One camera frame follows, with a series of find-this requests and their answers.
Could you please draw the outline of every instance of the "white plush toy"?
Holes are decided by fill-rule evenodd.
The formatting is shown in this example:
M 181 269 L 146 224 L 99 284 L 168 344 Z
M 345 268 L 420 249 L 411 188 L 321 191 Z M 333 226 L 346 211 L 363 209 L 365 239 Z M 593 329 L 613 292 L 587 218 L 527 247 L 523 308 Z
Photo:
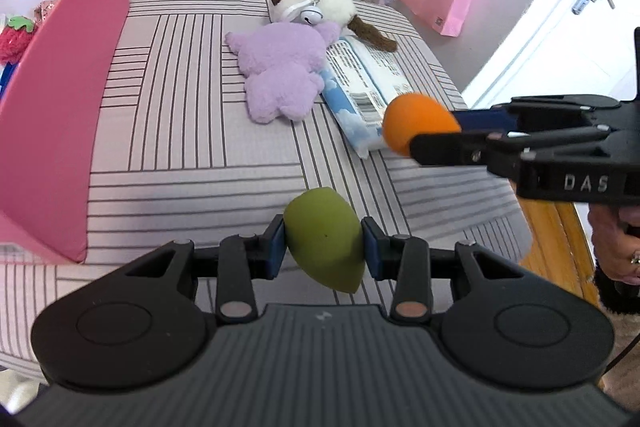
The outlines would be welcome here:
M 398 49 L 396 41 L 387 39 L 375 26 L 358 16 L 353 0 L 271 0 L 271 3 L 272 22 L 316 25 L 333 21 L 380 50 L 394 52 Z

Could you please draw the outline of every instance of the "door frame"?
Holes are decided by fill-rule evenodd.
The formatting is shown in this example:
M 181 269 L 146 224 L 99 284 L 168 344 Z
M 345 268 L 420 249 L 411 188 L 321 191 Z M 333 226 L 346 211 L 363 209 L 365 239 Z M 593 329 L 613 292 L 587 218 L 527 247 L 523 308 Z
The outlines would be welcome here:
M 507 38 L 463 91 L 470 108 L 490 107 L 576 0 L 533 0 Z

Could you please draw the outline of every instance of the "pink box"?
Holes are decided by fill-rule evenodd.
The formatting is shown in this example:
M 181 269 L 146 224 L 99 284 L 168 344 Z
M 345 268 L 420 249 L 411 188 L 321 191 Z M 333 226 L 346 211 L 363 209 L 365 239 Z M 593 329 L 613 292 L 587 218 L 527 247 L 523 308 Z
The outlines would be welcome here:
M 41 1 L 0 6 L 28 15 Z M 0 245 L 84 261 L 100 101 L 128 12 L 129 0 L 59 0 L 15 70 L 0 102 Z

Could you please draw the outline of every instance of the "orange makeup sponge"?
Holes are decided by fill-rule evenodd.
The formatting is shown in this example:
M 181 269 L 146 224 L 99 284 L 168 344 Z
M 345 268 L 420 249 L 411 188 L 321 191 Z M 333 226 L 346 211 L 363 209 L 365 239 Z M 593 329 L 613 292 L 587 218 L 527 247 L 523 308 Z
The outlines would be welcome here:
M 391 101 L 382 122 L 382 136 L 389 148 L 410 156 L 409 144 L 418 134 L 461 132 L 458 120 L 442 105 L 418 92 Z

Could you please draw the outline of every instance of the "wooden floor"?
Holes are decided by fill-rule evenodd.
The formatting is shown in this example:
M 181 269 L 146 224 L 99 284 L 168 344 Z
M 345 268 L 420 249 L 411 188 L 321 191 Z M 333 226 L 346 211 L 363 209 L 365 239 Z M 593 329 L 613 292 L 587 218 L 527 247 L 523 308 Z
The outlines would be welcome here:
M 534 243 L 522 265 L 592 304 L 597 291 L 593 261 L 575 207 L 570 203 L 520 200 Z

